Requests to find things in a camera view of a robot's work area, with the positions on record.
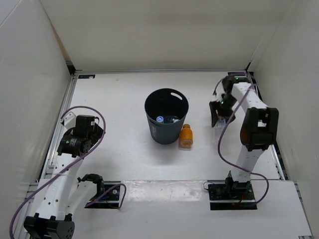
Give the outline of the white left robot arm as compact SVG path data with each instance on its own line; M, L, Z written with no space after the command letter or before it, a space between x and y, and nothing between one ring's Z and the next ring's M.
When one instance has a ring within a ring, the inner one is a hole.
M103 177L86 174L77 177L81 156L100 140L103 130L98 117L67 114L62 124L67 129L58 149L52 175L56 177L45 189L45 195L33 216L23 226L33 239L70 239L74 235L76 213L93 199L104 196Z

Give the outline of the orange juice bottle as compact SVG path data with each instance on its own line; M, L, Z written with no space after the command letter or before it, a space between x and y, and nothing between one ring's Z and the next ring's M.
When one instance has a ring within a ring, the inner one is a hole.
M193 145L193 132L189 124L184 124L179 135L179 147L190 149Z

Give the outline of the aluminium table frame rail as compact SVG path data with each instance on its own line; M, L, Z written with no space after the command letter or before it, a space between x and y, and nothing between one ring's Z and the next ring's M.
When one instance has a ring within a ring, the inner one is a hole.
M36 174L36 177L34 178L34 180L27 185L26 195L22 198L22 201L19 202L18 208L16 209L10 221L10 225L9 225L10 239L17 239L20 235L20 232L23 230L23 226L20 221L23 221L26 216L26 212L29 207L29 201L34 197L33 193L35 193L35 191L37 190L38 180L42 179L45 176L45 173L49 167L49 164L52 162L52 159L53 159L57 137L61 128L60 117L62 113L66 110L66 108L68 107L69 95L71 94L71 88L73 87L73 77L76 72L76 69L73 63L71 62L71 60L67 60L65 61L65 63L70 73L70 77L68 78L68 86L64 92L64 96L62 97L63 101L62 101L60 110L58 112L58 115L54 118L55 121L52 124L54 128L51 131L45 131L43 129L40 131L42 134L49 136L48 149L45 152L44 157L40 161L41 163L40 171Z

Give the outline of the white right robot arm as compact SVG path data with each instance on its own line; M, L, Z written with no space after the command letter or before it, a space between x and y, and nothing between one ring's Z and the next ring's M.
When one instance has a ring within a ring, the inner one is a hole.
M245 113L240 129L241 151L236 163L231 163L234 169L229 171L224 186L225 196L235 199L248 191L257 160L275 143L279 111L259 98L247 77L226 76L221 83L224 92L218 100L209 103L211 125L223 122L229 126L239 108Z

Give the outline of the clear bottle orange blue label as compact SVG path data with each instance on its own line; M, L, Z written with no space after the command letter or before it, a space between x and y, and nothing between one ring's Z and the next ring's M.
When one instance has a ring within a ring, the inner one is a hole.
M226 126L227 120L225 118L218 118L216 122L216 128L224 128Z

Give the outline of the dark label sticker right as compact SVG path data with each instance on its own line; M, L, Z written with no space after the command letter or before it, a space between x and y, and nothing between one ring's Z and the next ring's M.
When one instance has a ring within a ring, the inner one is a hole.
M228 72L228 76L245 77L246 73L244 73L244 72Z

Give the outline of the dark label sticker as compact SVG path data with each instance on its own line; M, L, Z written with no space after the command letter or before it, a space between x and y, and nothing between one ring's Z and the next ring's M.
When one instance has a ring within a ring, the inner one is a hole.
M78 79L94 79L95 75L79 75Z
M245 77L246 73L244 73L244 72L228 72L228 76Z

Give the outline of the dark label sticker left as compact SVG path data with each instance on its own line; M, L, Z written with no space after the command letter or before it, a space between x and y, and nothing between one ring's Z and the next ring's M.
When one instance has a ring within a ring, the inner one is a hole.
M78 79L94 79L95 75L79 75Z

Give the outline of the dark grey plastic bin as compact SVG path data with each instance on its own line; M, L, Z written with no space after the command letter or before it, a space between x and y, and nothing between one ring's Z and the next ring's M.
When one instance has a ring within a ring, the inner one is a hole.
M153 140L159 144L174 143L188 110L188 100L181 92L170 88L152 92L145 100L145 112Z

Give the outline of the blue label Pocari Sweat bottle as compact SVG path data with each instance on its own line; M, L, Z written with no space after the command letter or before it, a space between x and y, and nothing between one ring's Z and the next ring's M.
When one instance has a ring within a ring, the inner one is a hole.
M156 118L156 122L158 122L158 123L166 123L166 124L171 123L170 122L170 116L158 116Z

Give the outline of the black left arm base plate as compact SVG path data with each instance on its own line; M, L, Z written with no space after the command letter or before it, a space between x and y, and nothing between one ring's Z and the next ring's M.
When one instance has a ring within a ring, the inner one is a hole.
M108 191L113 187L105 196L103 196L99 201L95 202L92 205L88 205L93 201L96 197L92 198L87 205L86 209L119 209L122 186L119 185L120 182L105 182L104 183L104 191Z

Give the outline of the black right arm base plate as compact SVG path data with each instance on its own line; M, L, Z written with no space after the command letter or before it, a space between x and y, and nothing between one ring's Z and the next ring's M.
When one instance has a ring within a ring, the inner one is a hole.
M211 211L256 210L257 204L251 182L213 183L206 181Z

